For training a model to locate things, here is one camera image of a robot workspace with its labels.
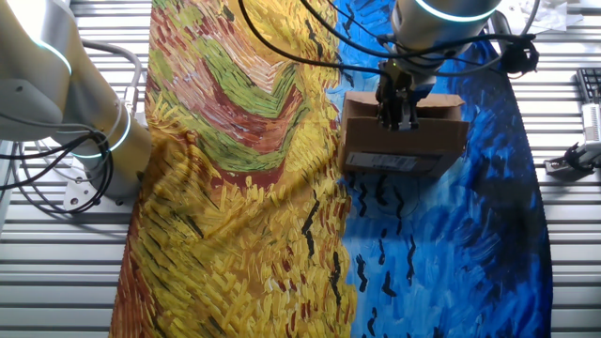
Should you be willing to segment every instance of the box label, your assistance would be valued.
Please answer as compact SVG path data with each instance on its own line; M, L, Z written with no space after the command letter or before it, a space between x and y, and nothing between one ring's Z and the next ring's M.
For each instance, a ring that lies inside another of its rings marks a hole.
M357 152L351 152L347 159L347 165L400 172L410 172L416 163L416 157Z

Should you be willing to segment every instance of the brown cardboard box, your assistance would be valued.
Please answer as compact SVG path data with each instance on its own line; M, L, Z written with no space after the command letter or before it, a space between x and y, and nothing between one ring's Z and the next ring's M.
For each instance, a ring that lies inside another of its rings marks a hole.
M387 131L372 92L347 92L338 154L344 172L441 177L463 154L470 123L461 120L457 95L430 94L417 106L420 128Z

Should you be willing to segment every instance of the fabric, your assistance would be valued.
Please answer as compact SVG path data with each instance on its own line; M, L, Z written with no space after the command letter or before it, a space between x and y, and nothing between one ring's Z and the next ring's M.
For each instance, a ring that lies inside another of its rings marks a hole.
M375 67L296 0L246 0L292 54ZM337 29L376 42L327 2ZM337 0L376 34L393 2ZM467 103L465 155L440 180L351 175L347 90L378 78L291 62L238 1L154 0L153 152L133 212L112 337L546 337L552 282L532 155L504 76L439 79ZM494 57L489 44L462 57ZM447 63L445 71L466 65Z

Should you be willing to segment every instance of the metal grating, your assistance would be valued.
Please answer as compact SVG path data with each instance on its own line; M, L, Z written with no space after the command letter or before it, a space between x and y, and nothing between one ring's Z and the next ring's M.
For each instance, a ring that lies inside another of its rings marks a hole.
M593 338L601 336L601 174L564 184L546 176L543 166L543 160L584 141L573 75L578 68L601 68L601 4L570 2L569 10L585 15L584 22L566 33L540 35L539 71L513 84L550 232L552 336ZM72 0L71 8L83 38L128 48L146 66L150 0ZM122 94L132 66L106 53L89 54ZM144 110L145 86L146 78L140 83L138 111ZM59 204L66 184L50 173L39 186ZM14 192L0 237L0 337L106 337L129 218L97 213L75 222L57 220Z

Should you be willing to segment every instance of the blue led ring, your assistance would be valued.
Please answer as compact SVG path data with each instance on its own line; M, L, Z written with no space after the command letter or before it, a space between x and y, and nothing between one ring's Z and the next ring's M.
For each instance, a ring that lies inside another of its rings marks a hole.
M115 143L114 146L111 146L111 151L115 151L115 149L117 149L119 146L121 146L121 144L123 143L123 141L125 141L125 139L128 137L128 134L130 133L130 127L131 127L131 116L129 114L126 114L128 116L128 125L125 127L125 131L123 132L123 136L121 136L121 138L119 139L119 141L117 141L117 143ZM80 159L96 159L100 156L102 156L100 153L96 154L96 155L77 155L75 153L72 153L73 156L80 158Z
M482 19L486 19L490 15L492 15L492 13L494 13L495 10L497 10L497 8L499 7L499 6L496 6L493 9L489 10L488 12L486 12L484 14L480 14L480 15L476 15L476 16L471 16L471 17L460 17L460 16L451 15L451 14L447 14L447 13L441 12L438 9L433 8L432 6L426 4L426 2L424 0L415 0L415 2L418 5L420 5L428 13L430 13L430 14L436 16L436 17L439 17L439 18L441 18L443 20L447 20L447 21L451 21L451 22L456 22L456 23L473 23L473 22L480 21Z

